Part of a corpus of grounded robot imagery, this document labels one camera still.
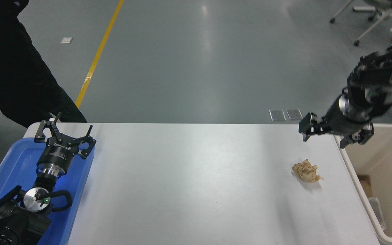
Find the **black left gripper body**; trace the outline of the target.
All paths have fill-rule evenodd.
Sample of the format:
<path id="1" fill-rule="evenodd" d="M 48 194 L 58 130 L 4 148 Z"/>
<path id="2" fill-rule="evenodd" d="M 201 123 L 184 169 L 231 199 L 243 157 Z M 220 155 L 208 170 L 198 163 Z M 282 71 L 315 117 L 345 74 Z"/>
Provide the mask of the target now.
<path id="1" fill-rule="evenodd" d="M 62 135 L 61 142 L 55 136 L 48 138 L 37 167 L 43 170 L 53 165 L 59 167 L 60 171 L 68 171 L 73 158 L 79 151 L 79 145 L 80 143 L 75 138 L 68 135 Z"/>

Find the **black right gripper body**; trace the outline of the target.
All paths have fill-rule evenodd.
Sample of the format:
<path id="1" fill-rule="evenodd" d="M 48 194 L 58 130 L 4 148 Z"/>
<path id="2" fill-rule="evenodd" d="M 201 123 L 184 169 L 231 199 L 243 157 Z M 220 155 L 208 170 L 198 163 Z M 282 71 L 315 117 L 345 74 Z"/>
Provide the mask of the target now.
<path id="1" fill-rule="evenodd" d="M 352 135 L 369 123 L 370 113 L 370 103 L 354 102 L 348 97 L 338 97 L 322 119 L 326 127 L 329 127 L 329 131 L 334 134 Z"/>

